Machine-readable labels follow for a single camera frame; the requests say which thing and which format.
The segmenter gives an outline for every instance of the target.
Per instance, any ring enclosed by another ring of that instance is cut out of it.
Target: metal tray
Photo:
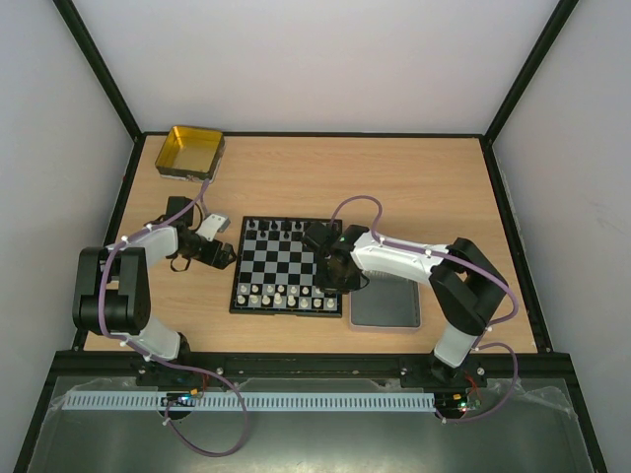
[[[212,181],[225,147],[221,131],[174,126],[156,159],[156,169],[163,177]]]

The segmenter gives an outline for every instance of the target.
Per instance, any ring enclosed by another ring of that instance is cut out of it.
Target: metal frame
[[[81,20],[72,0],[52,0],[68,29],[77,40],[86,59],[90,63],[105,93],[118,113],[123,125],[134,141],[129,165],[114,207],[105,243],[114,241],[131,186],[140,160],[140,155],[147,136],[166,135],[167,132],[141,132],[120,90],[109,73],[94,41]],[[510,88],[495,118],[485,135],[470,134],[423,134],[423,133],[260,133],[227,132],[227,136],[328,136],[328,137],[380,137],[380,138],[475,138],[480,142],[489,179],[493,187],[498,210],[504,226],[509,249],[522,289],[528,320],[537,346],[537,354],[518,355],[520,377],[523,378],[563,378],[568,386],[571,401],[579,416],[579,423],[588,447],[594,469],[606,472],[602,453],[598,446],[590,415],[579,386],[574,367],[569,355],[553,353],[550,337],[541,313],[536,291],[528,270],[522,241],[513,216],[510,201],[504,187],[502,175],[493,153],[493,143],[506,124],[511,112],[517,105],[527,85],[552,46],[556,36],[567,22],[578,0],[560,0],[547,22],[543,32],[534,45],[526,63],[515,83]],[[50,372],[37,402],[35,413],[20,453],[16,472],[28,470],[29,462],[35,449],[39,428],[44,419],[52,395],[54,384],[59,376],[138,376],[139,371],[146,372],[143,359],[136,354],[114,352],[84,352],[86,340],[84,331],[77,331],[73,349],[57,352]],[[221,367],[226,377],[234,380],[247,376],[254,377],[368,377],[370,379],[399,378],[403,385],[416,385],[415,366],[425,363],[428,355],[317,355],[317,354],[231,354],[231,353],[193,353],[192,361],[209,370]],[[473,363],[482,363],[487,377],[511,377],[513,365],[508,355],[471,355]],[[146,382],[152,382],[151,373]],[[181,379],[169,379],[177,384]]]
[[[256,353],[197,353],[194,362],[208,370],[223,370],[231,380],[244,380],[248,377],[287,377],[305,378],[398,378],[402,385],[414,385],[416,366],[427,363],[428,355],[309,355],[309,354],[256,354]],[[471,355],[474,363],[481,363],[486,369],[486,377],[507,378],[513,373],[513,362],[505,355]],[[579,425],[585,439],[592,465],[598,473],[606,472],[602,453],[585,405],[574,366],[569,355],[561,353],[519,354],[521,378],[564,379],[570,400],[578,415]],[[146,369],[140,355],[113,352],[57,352],[46,378],[43,390],[18,458],[15,473],[28,470],[35,450],[39,428],[48,409],[48,403],[56,380],[60,376],[116,377],[138,376]],[[176,385],[179,380],[169,380],[168,385]]]

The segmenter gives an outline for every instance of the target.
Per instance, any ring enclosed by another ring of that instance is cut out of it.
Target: chessboard
[[[313,222],[328,220],[244,217],[231,313],[342,316],[342,296],[314,286],[315,255],[301,242]],[[333,227],[340,231],[342,221]]]

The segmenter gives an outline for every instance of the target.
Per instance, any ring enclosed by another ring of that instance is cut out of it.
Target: electrical wire
[[[111,266],[113,264],[114,257],[116,256],[116,254],[120,250],[122,250],[130,242],[133,242],[133,241],[137,240],[138,238],[143,237],[143,236],[147,235],[148,233],[150,233],[152,231],[155,231],[155,230],[167,227],[170,223],[174,222],[179,217],[181,217],[186,212],[188,212],[188,210],[190,210],[197,202],[201,201],[202,202],[202,209],[205,208],[205,205],[203,205],[203,200],[202,199],[203,199],[203,195],[206,192],[206,189],[208,188],[209,185],[210,185],[210,180],[209,179],[204,180],[202,185],[201,185],[201,189],[199,190],[199,193],[197,194],[197,196],[192,201],[190,201],[183,209],[181,209],[179,212],[177,212],[175,215],[173,215],[170,218],[168,218],[167,220],[159,223],[158,225],[147,224],[145,226],[145,228],[142,229],[141,231],[136,232],[135,234],[133,234],[131,236],[124,236],[121,239],[120,242],[115,244],[109,250],[109,255],[107,256],[107,259],[105,260],[105,266],[103,268],[103,275],[101,277],[101,284],[99,286],[98,311],[99,311],[99,329],[101,330],[101,333],[104,335],[104,337],[112,338],[112,339],[116,339],[116,340],[120,340],[122,342],[125,342],[127,346],[129,346],[130,348],[132,348],[133,350],[138,352],[140,355],[142,355],[143,357],[148,359],[148,361],[157,362],[157,363],[159,363],[159,364],[161,364],[161,365],[163,365],[163,366],[165,366],[167,368],[172,368],[174,370],[183,370],[183,371],[187,371],[187,372],[199,372],[201,374],[206,374],[208,376],[214,377],[214,378],[218,379],[219,381],[221,381],[222,383],[224,383],[228,388],[232,389],[232,391],[237,395],[237,397],[239,398],[239,403],[241,404],[242,410],[244,411],[244,429],[242,431],[241,437],[239,438],[239,440],[237,440],[237,443],[235,443],[235,445],[232,448],[229,448],[228,450],[222,451],[222,452],[213,452],[213,451],[209,451],[209,450],[204,450],[203,448],[199,448],[198,446],[195,446],[194,444],[192,444],[188,439],[186,439],[181,434],[181,432],[177,429],[177,427],[174,425],[173,421],[169,417],[169,408],[171,407],[171,405],[168,405],[167,409],[165,410],[165,423],[166,423],[166,425],[169,426],[169,428],[174,432],[174,434],[177,436],[177,438],[186,447],[190,448],[191,450],[193,450],[196,453],[199,453],[200,455],[208,456],[208,457],[212,457],[212,458],[217,458],[217,457],[221,457],[221,456],[228,456],[228,455],[236,452],[237,450],[239,450],[245,444],[245,441],[247,440],[247,436],[249,435],[249,415],[248,415],[248,412],[247,412],[247,407],[245,405],[244,399],[241,396],[241,393],[239,392],[237,387],[234,386],[227,379],[225,379],[223,376],[221,376],[219,374],[216,374],[215,372],[211,372],[209,370],[205,370],[203,368],[198,368],[198,367],[188,367],[188,366],[185,366],[185,365],[177,365],[177,364],[171,363],[170,361],[168,361],[166,359],[163,359],[161,357],[157,357],[155,355],[151,355],[151,354],[147,353],[147,351],[144,350],[142,347],[140,347],[140,346],[136,345],[135,343],[133,343],[131,340],[127,341],[124,336],[114,335],[114,334],[110,333],[109,330],[107,330],[107,326],[105,324],[105,294],[106,294],[106,290],[107,290],[107,281],[109,279],[109,273],[111,272]]]
[[[479,415],[474,416],[474,417],[467,417],[466,419],[447,419],[437,409],[436,410],[436,416],[441,420],[441,422],[443,424],[464,424],[464,423],[467,423],[467,422],[481,421],[485,417],[489,417],[491,414],[493,414],[493,413],[497,412],[498,410],[500,410],[500,408],[506,403],[506,401],[509,400],[509,397],[511,397],[511,394],[513,393],[513,391],[515,390],[515,386],[517,385],[517,379],[518,379],[518,375],[519,375],[519,366],[518,366],[518,361],[517,361],[517,355],[515,354],[515,352],[513,351],[513,349],[511,347],[509,347],[506,343],[502,343],[502,342],[487,343],[486,345],[482,345],[481,347],[478,347],[475,350],[476,351],[477,350],[486,350],[487,348],[493,348],[493,347],[502,347],[502,348],[506,349],[511,354],[511,358],[513,358],[513,378],[511,379],[511,385],[509,386],[508,390],[506,391],[506,394],[504,394],[504,397],[500,400],[500,402],[498,402],[495,406],[493,406],[488,411],[483,412],[482,414],[479,414]]]
[[[377,225],[379,223],[380,218],[382,217],[382,214],[384,213],[384,207],[382,205],[382,203],[379,201],[379,199],[373,197],[372,195],[355,195],[353,197],[349,197],[348,199],[342,201],[337,208],[335,209],[335,211],[333,212],[333,215],[331,216],[331,220],[329,222],[329,226],[333,225],[333,222],[335,221],[335,218],[337,217],[337,214],[339,213],[340,210],[342,210],[342,208],[348,204],[349,202],[352,202],[354,200],[370,200],[371,202],[374,202],[375,204],[377,204],[377,216],[375,217],[375,219],[373,220],[373,223],[371,224],[371,235],[373,237],[373,239],[375,241],[379,241],[380,244],[383,244],[385,246],[390,246],[392,248],[397,248],[397,249],[402,249],[404,251],[413,251],[413,252],[417,252],[419,254],[424,254],[424,255],[434,255],[434,256],[438,256],[441,257],[443,259],[447,259],[449,261],[452,261],[456,264],[459,264],[460,266],[464,266],[465,268],[468,268],[469,270],[479,274],[480,276],[485,277],[486,279],[488,279],[489,281],[491,281],[492,283],[494,283],[495,285],[497,285],[500,289],[502,289],[502,291],[504,291],[507,296],[511,299],[511,302],[513,303],[513,309],[511,310],[510,313],[508,313],[507,315],[504,315],[502,317],[496,318],[494,320],[491,320],[487,326],[486,326],[486,330],[488,331],[489,328],[492,325],[496,325],[498,323],[502,323],[502,322],[506,322],[508,320],[511,320],[513,317],[515,317],[515,315],[517,315],[517,312],[520,308],[520,303],[517,299],[517,296],[515,295],[515,293],[511,290],[511,288],[508,287],[508,285],[500,280],[499,278],[497,278],[495,275],[489,273],[488,271],[486,271],[483,268],[480,268],[479,266],[470,263],[469,261],[466,261],[462,258],[458,258],[457,256],[453,256],[451,254],[448,253],[444,253],[442,251],[435,251],[434,249],[429,250],[429,253],[427,252],[428,250],[426,250],[425,248],[422,247],[417,247],[417,246],[410,246],[404,243],[399,243],[399,242],[394,242],[394,241],[389,241],[387,238],[385,238],[384,236],[381,236],[380,234],[377,233]],[[502,400],[496,405],[494,406],[492,409],[490,409],[489,411],[480,414],[479,416],[475,416],[475,417],[471,417],[471,418],[466,418],[466,419],[460,419],[460,420],[448,420],[445,419],[440,412],[438,412],[438,410],[436,411],[437,416],[444,422],[444,423],[465,423],[465,422],[471,422],[471,421],[475,421],[475,420],[480,420],[483,419],[487,416],[489,416],[490,414],[496,412],[500,407],[502,407],[504,405],[504,403],[508,400],[508,398],[511,396],[511,393],[513,392],[513,390],[515,389],[515,385],[517,384],[517,379],[518,379],[518,361],[517,361],[517,355],[515,355],[515,352],[513,351],[513,349],[511,347],[509,347],[508,345],[506,345],[505,343],[501,343],[501,342],[493,342],[493,343],[488,343],[486,345],[483,345],[481,347],[477,347],[477,345],[480,343],[480,340],[482,339],[482,337],[484,336],[484,333],[482,333],[482,335],[480,335],[475,342],[473,342],[472,348],[473,350],[477,351],[477,350],[485,350],[487,348],[493,348],[493,347],[502,347],[505,348],[506,350],[509,351],[509,353],[511,354],[511,356],[513,357],[513,380],[511,382],[511,386],[509,387],[509,390],[507,391],[506,395],[504,396],[504,398],[502,398]]]
[[[337,214],[339,213],[340,210],[342,210],[342,207],[344,207],[346,204],[348,204],[349,202],[352,202],[354,200],[370,200],[371,202],[374,202],[375,204],[377,204],[377,216],[375,217],[375,219],[373,220],[373,223],[371,224],[371,235],[373,236],[373,238],[375,239],[375,241],[379,241],[381,244],[385,245],[385,246],[389,246],[391,248],[397,248],[397,249],[402,249],[404,251],[413,251],[413,252],[417,252],[420,254],[427,254],[426,253],[426,249],[422,248],[422,247],[418,247],[418,246],[410,246],[404,243],[399,243],[399,242],[395,242],[395,241],[390,241],[387,238],[385,238],[384,236],[380,235],[377,233],[377,225],[379,223],[380,218],[382,217],[382,214],[384,212],[384,207],[382,206],[382,203],[375,197],[373,197],[372,195],[355,195],[353,197],[349,197],[348,199],[342,201],[337,208],[335,209],[335,212],[333,212],[333,215],[331,217],[331,220],[329,222],[329,225],[332,226],[333,222],[335,221],[335,217],[337,217]],[[457,256],[453,256],[452,254],[449,253],[445,253],[442,251],[436,251],[434,249],[431,250],[430,254],[434,255],[434,256],[438,256],[440,258],[443,259],[447,259],[453,263],[459,264],[460,266],[464,266],[465,268],[479,274],[480,276],[483,276],[484,278],[488,279],[489,281],[491,281],[492,283],[494,283],[495,285],[497,285],[502,291],[504,291],[506,293],[506,295],[509,297],[509,299],[511,300],[511,302],[513,303],[513,309],[511,310],[510,313],[508,313],[507,315],[504,315],[502,317],[498,317],[494,320],[491,320],[488,325],[486,326],[486,329],[489,330],[489,327],[496,325],[498,323],[502,323],[502,322],[506,322],[510,319],[512,319],[513,317],[515,317],[517,315],[517,312],[520,308],[520,303],[517,299],[517,296],[515,295],[515,293],[513,292],[513,290],[511,288],[508,287],[508,285],[502,281],[501,279],[497,278],[495,275],[489,273],[488,271],[486,271],[483,268],[480,268],[479,266],[470,263],[469,261],[466,261],[462,258],[458,258]],[[480,343],[482,336],[478,337],[478,339],[474,342],[473,347],[476,347],[478,345],[478,343]]]

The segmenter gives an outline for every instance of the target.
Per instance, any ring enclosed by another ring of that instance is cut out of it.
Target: yellow tray
[[[156,169],[163,177],[213,180],[225,147],[221,131],[174,126],[156,159]]]

